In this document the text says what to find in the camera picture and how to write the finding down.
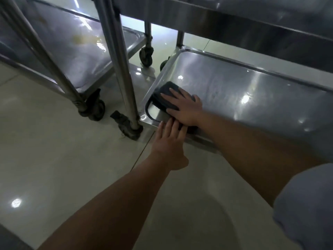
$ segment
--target tile floor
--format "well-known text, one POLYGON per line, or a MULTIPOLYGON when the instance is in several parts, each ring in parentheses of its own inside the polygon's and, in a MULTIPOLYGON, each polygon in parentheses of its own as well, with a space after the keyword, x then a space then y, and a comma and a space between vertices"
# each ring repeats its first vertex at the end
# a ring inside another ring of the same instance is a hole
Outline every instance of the tile floor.
MULTIPOLYGON (((48 1, 97 16, 89 0, 77 0, 77 5, 74 0, 48 1)), ((123 24, 144 28, 143 22, 126 17, 123 24)), ((177 32, 153 25, 152 35, 150 70, 136 74, 138 54, 130 59, 137 101, 174 50, 177 32)), ((186 34, 184 43, 270 70, 294 71, 283 68, 289 63, 193 35, 186 34)), ((301 71, 294 75, 328 79, 301 71)), ((0 223, 37 248, 77 209, 142 161, 153 132, 145 129, 134 142, 108 117, 125 110, 114 76, 102 87, 107 112, 96 123, 15 71, 0 65, 0 74, 0 223), (16 208, 15 199, 21 200, 16 208)), ((189 167, 172 172, 162 186, 135 249, 298 249, 274 224, 271 208, 222 156, 187 144, 185 153, 189 167)))

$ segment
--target sleeve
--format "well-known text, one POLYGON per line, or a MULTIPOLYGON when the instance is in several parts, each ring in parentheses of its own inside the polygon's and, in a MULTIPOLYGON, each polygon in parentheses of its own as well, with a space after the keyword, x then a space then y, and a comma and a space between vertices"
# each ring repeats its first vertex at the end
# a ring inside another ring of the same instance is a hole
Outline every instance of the sleeve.
POLYGON ((333 249, 333 164, 294 176, 274 202, 273 219, 303 249, 333 249))

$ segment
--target rubber wheel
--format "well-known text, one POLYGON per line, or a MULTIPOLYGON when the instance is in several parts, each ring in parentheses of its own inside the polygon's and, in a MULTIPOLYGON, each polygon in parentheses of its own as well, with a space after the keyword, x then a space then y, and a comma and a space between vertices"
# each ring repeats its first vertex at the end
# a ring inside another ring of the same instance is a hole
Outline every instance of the rubber wheel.
POLYGON ((105 114, 105 103, 102 100, 98 101, 98 110, 99 112, 96 113, 95 115, 91 115, 88 118, 92 121, 100 121, 105 114))
POLYGON ((161 63, 160 65, 160 71, 162 71, 163 67, 165 66, 165 64, 168 62, 168 60, 165 60, 164 62, 161 63))
POLYGON ((140 60, 144 67, 150 67, 152 65, 152 56, 147 55, 142 49, 139 52, 140 60))

